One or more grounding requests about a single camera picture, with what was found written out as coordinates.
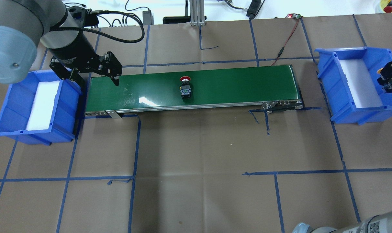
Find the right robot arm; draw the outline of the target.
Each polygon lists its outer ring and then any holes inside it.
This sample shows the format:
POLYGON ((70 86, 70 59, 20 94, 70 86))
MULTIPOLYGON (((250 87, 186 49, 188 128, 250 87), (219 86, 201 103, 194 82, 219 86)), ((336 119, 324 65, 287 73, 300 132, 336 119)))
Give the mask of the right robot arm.
POLYGON ((291 232, 299 222, 343 228, 392 211, 392 118, 383 122, 330 122, 317 67, 293 65, 306 110, 269 119, 263 143, 272 165, 243 162, 230 129, 202 130, 206 232, 291 232))

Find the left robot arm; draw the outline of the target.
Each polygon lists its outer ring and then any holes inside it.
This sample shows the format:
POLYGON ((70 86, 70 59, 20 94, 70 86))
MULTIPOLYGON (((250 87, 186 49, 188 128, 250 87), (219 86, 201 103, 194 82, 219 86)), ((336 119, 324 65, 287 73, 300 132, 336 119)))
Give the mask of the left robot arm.
POLYGON ((43 44, 58 78, 84 85, 81 73, 96 73, 119 85, 122 65, 115 55, 95 53, 83 32, 98 25, 90 9, 67 8, 61 0, 0 0, 0 83, 26 78, 43 44))

